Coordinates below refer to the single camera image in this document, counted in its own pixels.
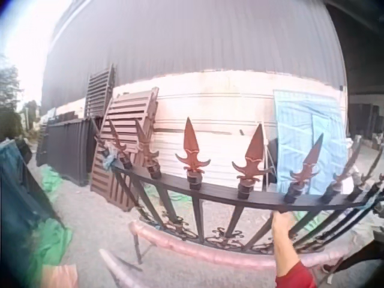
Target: fence top rail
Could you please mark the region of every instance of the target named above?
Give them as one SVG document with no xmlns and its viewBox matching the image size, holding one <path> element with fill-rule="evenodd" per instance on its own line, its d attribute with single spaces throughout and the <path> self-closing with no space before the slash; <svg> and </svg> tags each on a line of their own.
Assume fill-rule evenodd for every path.
<svg viewBox="0 0 384 288">
<path fill-rule="evenodd" d="M 300 195 L 294 203 L 284 201 L 285 194 L 253 191 L 248 199 L 238 198 L 238 189 L 221 185 L 202 183 L 199 191 L 190 189 L 187 179 L 162 174 L 161 179 L 152 179 L 144 167 L 133 166 L 131 169 L 124 169 L 122 163 L 116 160 L 112 164 L 112 170 L 124 173 L 130 177 L 137 177 L 140 181 L 162 187 L 167 190 L 181 193 L 187 196 L 196 197 L 222 204 L 243 206 L 256 209 L 269 209 L 275 211 L 319 211 L 319 210 L 342 210 L 364 206 L 367 202 L 364 199 L 366 191 L 354 201 L 348 201 L 345 194 L 336 195 L 328 204 L 320 201 L 321 195 Z"/>
</svg>

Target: red sleeve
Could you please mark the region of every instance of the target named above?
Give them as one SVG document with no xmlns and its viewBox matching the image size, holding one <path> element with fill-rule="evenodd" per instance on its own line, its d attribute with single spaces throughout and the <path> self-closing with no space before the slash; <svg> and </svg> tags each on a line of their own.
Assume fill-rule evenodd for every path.
<svg viewBox="0 0 384 288">
<path fill-rule="evenodd" d="M 297 263 L 287 275 L 276 277 L 276 288 L 316 288 L 311 272 Z"/>
</svg>

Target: sky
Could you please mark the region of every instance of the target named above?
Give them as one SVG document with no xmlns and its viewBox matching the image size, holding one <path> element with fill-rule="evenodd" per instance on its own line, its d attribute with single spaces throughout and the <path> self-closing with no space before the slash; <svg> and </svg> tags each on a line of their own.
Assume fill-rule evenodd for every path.
<svg viewBox="0 0 384 288">
<path fill-rule="evenodd" d="M 0 18 L 0 53 L 19 70 L 18 109 L 41 103 L 43 73 L 53 29 L 72 0 L 13 0 Z"/>
</svg>

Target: gravel ground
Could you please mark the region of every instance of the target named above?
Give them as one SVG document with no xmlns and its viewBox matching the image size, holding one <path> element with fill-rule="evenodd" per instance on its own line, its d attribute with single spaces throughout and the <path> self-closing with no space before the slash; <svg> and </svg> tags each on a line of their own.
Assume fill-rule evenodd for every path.
<svg viewBox="0 0 384 288">
<path fill-rule="evenodd" d="M 374 155 L 372 151 L 365 150 L 363 149 L 364 155 Z M 36 180 L 41 183 L 41 169 L 44 166 L 37 168 L 35 157 L 28 166 Z M 74 232 L 62 264 L 76 264 L 80 287 L 115 287 L 114 280 L 98 250 L 107 249 L 124 261 L 137 266 L 133 238 L 127 226 L 130 221 L 138 219 L 137 212 L 124 213 L 107 203 L 97 193 L 90 192 L 89 186 L 78 187 L 70 181 L 63 181 L 57 193 L 54 208 L 63 222 Z M 232 208 L 229 206 L 221 210 L 209 202 L 204 206 L 205 211 L 210 211 L 205 217 L 207 231 L 216 228 L 210 223 L 221 224 L 215 222 L 218 219 L 223 221 L 228 219 L 232 213 Z M 186 208 L 186 205 L 180 204 L 176 210 L 183 211 L 187 220 L 192 216 L 191 209 Z M 263 213 L 245 211 L 240 220 L 243 224 L 239 225 L 239 229 L 242 229 L 242 225 L 243 231 L 249 230 L 249 227 L 256 229 L 267 214 L 265 211 Z M 206 263 L 150 246 L 142 239 L 140 249 L 147 253 L 143 258 L 143 264 L 140 265 L 142 272 L 138 273 L 149 287 L 275 287 L 273 270 L 243 271 Z M 355 265 L 347 271 L 336 274 L 332 285 L 324 287 L 359 287 L 377 265 L 377 261 Z M 324 276 L 319 267 L 313 268 L 312 272 L 316 278 Z"/>
</svg>

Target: pink tube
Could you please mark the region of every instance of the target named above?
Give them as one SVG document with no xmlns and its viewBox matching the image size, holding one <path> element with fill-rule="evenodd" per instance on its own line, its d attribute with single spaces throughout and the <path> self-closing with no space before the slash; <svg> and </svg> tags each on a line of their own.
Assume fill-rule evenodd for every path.
<svg viewBox="0 0 384 288">
<path fill-rule="evenodd" d="M 276 266 L 274 257 L 270 255 L 250 255 L 209 248 L 192 242 L 182 241 L 179 238 L 156 230 L 142 222 L 130 222 L 129 229 L 133 235 L 142 237 L 158 247 L 191 256 L 199 260 L 252 270 L 275 268 Z M 347 255 L 348 252 L 349 247 L 344 245 L 342 247 L 332 247 L 318 253 L 303 254 L 300 255 L 300 257 L 305 266 L 311 267 L 338 260 Z"/>
</svg>

